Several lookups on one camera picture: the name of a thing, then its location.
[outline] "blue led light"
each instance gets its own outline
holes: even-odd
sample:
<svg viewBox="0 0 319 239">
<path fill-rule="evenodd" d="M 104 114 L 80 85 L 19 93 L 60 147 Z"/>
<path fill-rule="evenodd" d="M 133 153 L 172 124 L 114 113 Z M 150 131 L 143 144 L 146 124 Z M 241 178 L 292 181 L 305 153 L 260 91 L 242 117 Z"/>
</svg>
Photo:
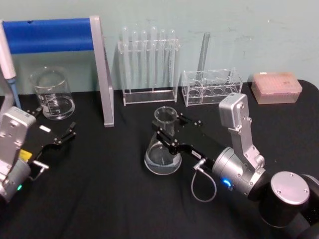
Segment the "blue led light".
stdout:
<svg viewBox="0 0 319 239">
<path fill-rule="evenodd" d="M 224 179 L 224 180 L 223 180 L 223 183 L 226 184 L 228 187 L 231 186 L 231 183 L 230 183 L 227 179 Z"/>
</svg>

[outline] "pink pipette tip box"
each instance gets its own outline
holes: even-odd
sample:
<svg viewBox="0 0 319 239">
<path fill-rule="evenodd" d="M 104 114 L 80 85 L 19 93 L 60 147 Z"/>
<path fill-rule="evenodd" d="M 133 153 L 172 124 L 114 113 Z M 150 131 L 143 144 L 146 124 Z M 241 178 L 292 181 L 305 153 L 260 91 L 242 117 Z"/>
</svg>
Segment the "pink pipette tip box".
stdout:
<svg viewBox="0 0 319 239">
<path fill-rule="evenodd" d="M 303 89 L 291 72 L 254 74 L 251 89 L 258 104 L 295 103 Z"/>
</svg>

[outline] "blue handle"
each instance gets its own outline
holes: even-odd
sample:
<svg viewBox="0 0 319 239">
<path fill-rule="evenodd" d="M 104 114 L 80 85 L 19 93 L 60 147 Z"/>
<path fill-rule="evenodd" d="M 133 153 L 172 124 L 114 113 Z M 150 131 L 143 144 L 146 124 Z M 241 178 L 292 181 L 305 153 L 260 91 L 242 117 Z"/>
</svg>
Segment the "blue handle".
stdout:
<svg viewBox="0 0 319 239">
<path fill-rule="evenodd" d="M 89 18 L 4 21 L 11 54 L 93 50 Z"/>
</svg>

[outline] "glass beaker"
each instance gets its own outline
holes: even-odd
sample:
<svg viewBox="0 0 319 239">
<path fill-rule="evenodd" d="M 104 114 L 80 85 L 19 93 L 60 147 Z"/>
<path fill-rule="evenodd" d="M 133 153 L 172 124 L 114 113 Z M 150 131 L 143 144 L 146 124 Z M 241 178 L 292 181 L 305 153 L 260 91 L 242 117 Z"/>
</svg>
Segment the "glass beaker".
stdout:
<svg viewBox="0 0 319 239">
<path fill-rule="evenodd" d="M 177 120 L 177 112 L 172 107 L 161 107 L 154 112 L 158 126 L 169 135 L 174 135 L 174 122 Z M 181 164 L 181 154 L 172 155 L 163 144 L 157 140 L 156 133 L 152 136 L 149 147 L 146 150 L 144 163 L 153 173 L 169 175 L 175 172 Z"/>
<path fill-rule="evenodd" d="M 75 105 L 62 67 L 43 67 L 30 75 L 43 115 L 62 120 L 73 114 Z"/>
</svg>

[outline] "black table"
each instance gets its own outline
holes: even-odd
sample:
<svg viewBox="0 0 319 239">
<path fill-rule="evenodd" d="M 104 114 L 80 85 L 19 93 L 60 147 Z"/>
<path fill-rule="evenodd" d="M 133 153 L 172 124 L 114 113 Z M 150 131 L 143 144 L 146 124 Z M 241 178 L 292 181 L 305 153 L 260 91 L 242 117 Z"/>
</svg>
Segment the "black table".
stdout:
<svg viewBox="0 0 319 239">
<path fill-rule="evenodd" d="M 289 170 L 319 178 L 319 91 L 301 81 L 295 104 L 257 104 L 247 83 L 255 146 L 270 174 Z M 174 107 L 201 119 L 207 134 L 231 146 L 220 124 L 218 105 L 186 108 L 178 103 L 124 107 L 115 92 L 115 127 L 104 128 L 99 93 L 74 93 L 76 109 L 63 121 L 38 118 L 56 132 L 77 122 L 76 139 L 60 151 L 45 152 L 50 165 L 34 183 L 25 183 L 0 212 L 1 239 L 261 239 L 273 238 L 262 222 L 257 204 L 217 182 L 214 201 L 203 204 L 190 192 L 195 160 L 183 156 L 181 168 L 156 176 L 144 166 L 144 153 L 153 134 L 151 121 L 160 106 Z M 35 96 L 21 96 L 22 107 L 33 109 Z M 202 197 L 212 193 L 203 178 L 196 184 Z"/>
</svg>

